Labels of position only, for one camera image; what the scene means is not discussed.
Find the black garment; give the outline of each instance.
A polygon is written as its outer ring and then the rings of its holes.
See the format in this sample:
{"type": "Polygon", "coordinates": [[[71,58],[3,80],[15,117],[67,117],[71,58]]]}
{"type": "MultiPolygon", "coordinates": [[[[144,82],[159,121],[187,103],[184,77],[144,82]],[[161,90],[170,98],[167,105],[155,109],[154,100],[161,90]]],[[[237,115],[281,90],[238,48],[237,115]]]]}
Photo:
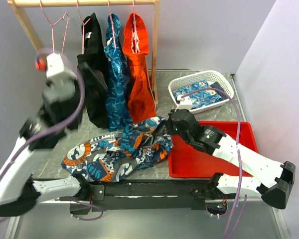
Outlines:
{"type": "Polygon", "coordinates": [[[109,80],[108,61],[104,53],[101,28],[95,13],[85,18],[84,22],[89,18],[91,19],[85,25],[85,33],[91,34],[84,41],[84,54],[77,56],[78,68],[85,83],[85,105],[90,121],[96,127],[109,128],[105,106],[109,80]]]}
{"type": "MultiPolygon", "coordinates": [[[[211,84],[210,87],[217,88],[219,90],[224,91],[224,89],[221,87],[221,85],[218,82],[215,82],[214,84],[211,84]]],[[[227,99],[227,96],[225,96],[222,92],[217,91],[217,94],[219,94],[221,96],[222,101],[227,99]]]]}

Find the plastic laundry basket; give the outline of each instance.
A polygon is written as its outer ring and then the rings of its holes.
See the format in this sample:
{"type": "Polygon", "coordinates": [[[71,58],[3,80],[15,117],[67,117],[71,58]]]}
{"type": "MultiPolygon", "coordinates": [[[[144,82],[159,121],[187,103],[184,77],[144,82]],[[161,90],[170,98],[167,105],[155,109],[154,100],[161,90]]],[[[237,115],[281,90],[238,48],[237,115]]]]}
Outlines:
{"type": "MultiPolygon", "coordinates": [[[[178,103],[176,102],[176,99],[173,95],[173,91],[175,91],[181,87],[188,86],[188,85],[191,85],[196,82],[200,82],[202,80],[207,81],[210,85],[215,82],[218,82],[221,85],[221,87],[224,89],[224,91],[231,98],[234,97],[233,88],[231,87],[231,85],[229,84],[227,79],[221,73],[219,73],[217,71],[203,71],[203,72],[195,73],[192,75],[180,77],[180,78],[177,78],[170,82],[170,84],[168,85],[168,91],[169,91],[169,94],[172,97],[174,103],[176,104],[176,106],[178,106],[178,103]]],[[[197,114],[197,113],[200,113],[200,112],[203,112],[206,110],[211,110],[215,107],[222,106],[227,101],[229,101],[229,99],[226,99],[226,100],[220,101],[220,102],[216,102],[216,103],[213,103],[208,106],[203,106],[200,108],[192,109],[192,110],[190,110],[190,112],[192,112],[193,114],[197,114]]]]}

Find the clothes rack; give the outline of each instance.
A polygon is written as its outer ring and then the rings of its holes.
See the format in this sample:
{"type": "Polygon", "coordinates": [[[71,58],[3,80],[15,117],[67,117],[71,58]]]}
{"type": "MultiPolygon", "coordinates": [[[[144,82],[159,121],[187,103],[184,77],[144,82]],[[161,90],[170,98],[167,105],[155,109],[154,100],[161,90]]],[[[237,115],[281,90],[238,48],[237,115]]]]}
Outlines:
{"type": "MultiPolygon", "coordinates": [[[[38,51],[43,48],[43,44],[38,34],[36,33],[29,17],[24,11],[24,7],[40,7],[39,0],[7,0],[12,8],[16,18],[20,22],[23,30],[30,39],[35,50],[38,51]]],[[[111,0],[111,5],[132,5],[133,0],[111,0]]],[[[152,91],[154,92],[154,99],[156,108],[158,107],[158,94],[156,84],[156,57],[157,57],[157,38],[158,38],[158,17],[159,17],[159,0],[135,0],[134,4],[150,4],[154,5],[153,16],[153,33],[152,33],[152,61],[151,61],[151,82],[152,91]]],[[[44,7],[57,7],[57,6],[75,6],[76,0],[42,0],[44,7]]],[[[108,5],[107,0],[79,0],[79,6],[102,6],[108,5]]]]}

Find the marble tabletop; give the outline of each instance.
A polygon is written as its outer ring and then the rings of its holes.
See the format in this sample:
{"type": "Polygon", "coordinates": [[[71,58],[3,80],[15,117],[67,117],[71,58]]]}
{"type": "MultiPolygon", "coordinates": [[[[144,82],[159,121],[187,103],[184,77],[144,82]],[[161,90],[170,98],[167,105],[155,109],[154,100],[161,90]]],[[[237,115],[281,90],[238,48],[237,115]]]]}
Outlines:
{"type": "MultiPolygon", "coordinates": [[[[157,115],[167,118],[170,109],[174,108],[174,103],[168,92],[168,84],[171,80],[193,74],[193,71],[157,71],[156,81],[158,89],[159,107],[157,115]]],[[[230,74],[224,74],[229,83],[234,87],[234,82],[230,74]]],[[[240,111],[240,118],[244,120],[244,115],[237,99],[235,91],[234,100],[240,111]]],[[[237,115],[230,102],[215,109],[195,114],[197,120],[208,121],[237,121],[237,115]]],[[[62,139],[56,147],[46,156],[46,158],[36,167],[33,178],[66,178],[69,173],[61,168],[61,161],[66,153],[74,146],[81,144],[99,135],[108,134],[104,129],[99,129],[90,123],[86,113],[83,114],[82,124],[78,131],[68,132],[67,137],[62,139]]],[[[168,159],[160,162],[152,168],[143,171],[134,171],[126,179],[172,179],[168,173],[168,159]]]]}

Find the red plastic bin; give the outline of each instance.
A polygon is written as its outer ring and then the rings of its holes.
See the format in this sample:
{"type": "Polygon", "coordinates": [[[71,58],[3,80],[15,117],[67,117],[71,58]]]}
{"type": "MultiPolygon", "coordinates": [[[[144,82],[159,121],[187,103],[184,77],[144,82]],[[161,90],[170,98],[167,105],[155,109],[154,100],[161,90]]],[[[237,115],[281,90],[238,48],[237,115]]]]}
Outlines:
{"type": "MultiPolygon", "coordinates": [[[[201,125],[212,125],[236,139],[237,122],[231,121],[200,121],[201,125]]],[[[241,122],[239,142],[258,153],[253,130],[248,122],[241,122]]],[[[173,136],[171,152],[168,156],[169,174],[176,178],[211,178],[214,173],[225,173],[232,176],[239,175],[239,168],[235,165],[214,157],[207,153],[198,152],[186,144],[179,136],[173,136]]]]}

